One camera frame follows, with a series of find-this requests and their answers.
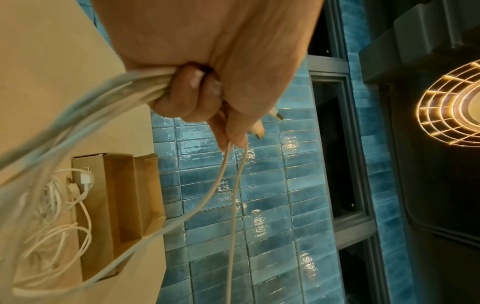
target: round light fixture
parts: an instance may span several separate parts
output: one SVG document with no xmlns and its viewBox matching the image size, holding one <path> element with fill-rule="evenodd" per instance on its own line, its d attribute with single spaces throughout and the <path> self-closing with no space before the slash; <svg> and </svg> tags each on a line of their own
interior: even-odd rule
<svg viewBox="0 0 480 304">
<path fill-rule="evenodd" d="M 449 145 L 480 147 L 480 61 L 438 79 L 416 110 L 421 127 Z"/>
</svg>

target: cardboard box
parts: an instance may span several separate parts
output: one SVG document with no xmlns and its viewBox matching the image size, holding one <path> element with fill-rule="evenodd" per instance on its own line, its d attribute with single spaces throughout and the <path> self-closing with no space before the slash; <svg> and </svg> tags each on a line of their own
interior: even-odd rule
<svg viewBox="0 0 480 304">
<path fill-rule="evenodd" d="M 74 157 L 72 167 L 89 170 L 94 185 L 83 201 L 90 215 L 92 241 L 80 258 L 82 277 L 87 280 L 110 264 L 142 237 L 162 229 L 165 221 L 158 156 L 102 153 Z M 74 180 L 83 191 L 80 174 Z M 77 221 L 87 227 L 87 219 L 77 206 Z M 85 234 L 79 232 L 79 242 Z M 118 274 L 128 260 L 105 277 Z"/>
</svg>

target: finger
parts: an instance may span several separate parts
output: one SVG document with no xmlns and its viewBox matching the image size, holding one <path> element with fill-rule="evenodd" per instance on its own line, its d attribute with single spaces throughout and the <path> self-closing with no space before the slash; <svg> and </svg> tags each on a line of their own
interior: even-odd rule
<svg viewBox="0 0 480 304">
<path fill-rule="evenodd" d="M 190 114 L 183 116 L 185 122 L 206 121 L 219 111 L 223 99 L 223 88 L 215 72 L 208 73 L 200 86 L 200 94 L 195 109 Z"/>
<path fill-rule="evenodd" d="M 249 143 L 247 132 L 260 118 L 242 114 L 225 104 L 223 107 L 228 117 L 225 129 L 228 139 L 237 147 L 245 148 Z"/>
<path fill-rule="evenodd" d="M 206 120 L 206 123 L 208 123 L 211 131 L 215 135 L 216 142 L 220 150 L 225 151 L 227 142 L 229 141 L 229 138 L 225 132 L 227 126 L 226 120 L 221 115 L 214 114 L 212 117 Z"/>
<path fill-rule="evenodd" d="M 194 65 L 182 67 L 171 80 L 170 93 L 150 103 L 151 109 L 164 117 L 190 114 L 197 107 L 204 74 Z"/>
</svg>

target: hand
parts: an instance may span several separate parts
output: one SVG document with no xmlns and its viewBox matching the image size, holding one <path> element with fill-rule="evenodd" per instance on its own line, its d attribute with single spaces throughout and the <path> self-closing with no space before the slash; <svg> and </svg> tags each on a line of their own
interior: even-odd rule
<svg viewBox="0 0 480 304">
<path fill-rule="evenodd" d="M 277 102 L 307 52 L 323 0 L 92 0 L 127 70 L 182 66 L 150 105 L 206 121 L 224 150 Z M 207 68 L 206 73 L 200 68 Z M 227 120 L 218 113 L 224 103 Z"/>
</svg>

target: open cardboard box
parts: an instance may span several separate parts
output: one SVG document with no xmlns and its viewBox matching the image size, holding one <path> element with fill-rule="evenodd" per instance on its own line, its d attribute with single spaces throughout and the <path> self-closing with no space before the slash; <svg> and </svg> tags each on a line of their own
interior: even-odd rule
<svg viewBox="0 0 480 304">
<path fill-rule="evenodd" d="M 93 174 L 94 185 L 83 201 L 91 218 L 92 241 L 81 257 L 82 278 L 87 280 L 105 268 L 144 236 L 162 229 L 165 212 L 158 172 L 158 156 L 101 153 L 74 157 L 72 167 Z M 81 191 L 80 173 L 74 180 Z M 77 206 L 77 221 L 87 218 Z M 80 244 L 85 234 L 79 233 Z M 118 274 L 128 259 L 105 277 Z"/>
</svg>

